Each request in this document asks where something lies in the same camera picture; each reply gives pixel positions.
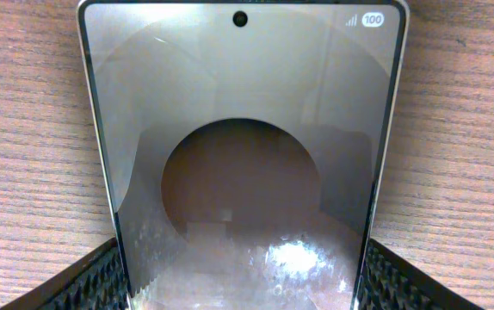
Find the signal icon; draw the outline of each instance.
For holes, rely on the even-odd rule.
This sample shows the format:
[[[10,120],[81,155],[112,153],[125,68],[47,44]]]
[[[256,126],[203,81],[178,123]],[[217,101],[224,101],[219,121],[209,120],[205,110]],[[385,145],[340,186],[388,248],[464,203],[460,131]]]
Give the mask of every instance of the signal icon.
[[[358,22],[358,15],[355,14],[354,16],[352,16],[352,18],[349,19],[346,26],[347,27],[355,27],[357,22]]]

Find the phone screen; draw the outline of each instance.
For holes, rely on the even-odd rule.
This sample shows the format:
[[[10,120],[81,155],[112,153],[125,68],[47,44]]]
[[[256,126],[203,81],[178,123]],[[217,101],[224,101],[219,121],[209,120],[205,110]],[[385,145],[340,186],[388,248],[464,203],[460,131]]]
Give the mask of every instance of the phone screen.
[[[354,305],[405,16],[398,3],[80,7],[135,308]]]

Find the phone frame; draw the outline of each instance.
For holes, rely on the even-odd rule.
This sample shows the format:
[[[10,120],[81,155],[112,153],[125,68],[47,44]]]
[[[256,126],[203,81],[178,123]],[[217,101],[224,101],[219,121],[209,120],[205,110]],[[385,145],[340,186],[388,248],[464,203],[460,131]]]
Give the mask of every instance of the phone frame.
[[[385,166],[386,148],[388,147],[389,135],[391,132],[392,115],[394,111],[394,105],[396,102],[396,96],[398,93],[398,83],[400,80],[400,72],[402,69],[402,62],[404,60],[405,42],[407,39],[408,27],[410,24],[410,8],[405,0],[81,0],[77,6],[77,29],[80,39],[81,54],[83,56],[83,66],[86,73],[86,83],[89,90],[90,107],[92,109],[92,116],[94,119],[94,126],[96,128],[96,140],[98,143],[98,150],[100,153],[100,160],[102,164],[103,179],[106,186],[106,192],[108,196],[109,209],[111,213],[111,219],[115,233],[117,235],[117,243],[119,246],[119,253],[121,262],[123,264],[123,270],[125,276],[128,278],[127,260],[125,257],[124,248],[122,245],[122,238],[120,234],[119,215],[114,212],[113,204],[111,200],[111,177],[107,172],[105,166],[105,159],[103,150],[105,150],[105,139],[102,131],[102,119],[100,117],[99,103],[96,94],[96,82],[94,78],[94,70],[92,67],[92,59],[90,57],[90,48],[88,42],[88,35],[86,33],[86,23],[84,20],[84,12],[86,8],[91,4],[127,4],[127,3],[241,3],[241,4],[298,4],[298,5],[310,5],[310,4],[329,4],[329,5],[392,5],[397,8],[400,14],[400,26],[398,27],[398,34],[396,37],[396,46],[394,51],[394,60],[392,63],[391,79],[389,83],[389,90],[386,99],[385,116],[383,119],[383,128],[381,129],[381,137],[379,143],[379,150],[377,152],[377,160],[374,167],[374,179],[372,181],[372,189],[369,199],[369,206],[367,209],[366,225],[362,236],[360,256],[358,258],[358,268],[356,271],[355,290],[353,292],[353,298],[350,304],[350,309],[354,308],[355,301],[357,300],[361,268],[364,263],[365,253],[367,249],[367,242],[369,241],[369,235],[371,233],[371,227],[374,222],[375,210],[377,209],[377,200],[379,196],[381,178],[383,175],[383,168]],[[128,291],[130,294],[131,286],[128,283]]]

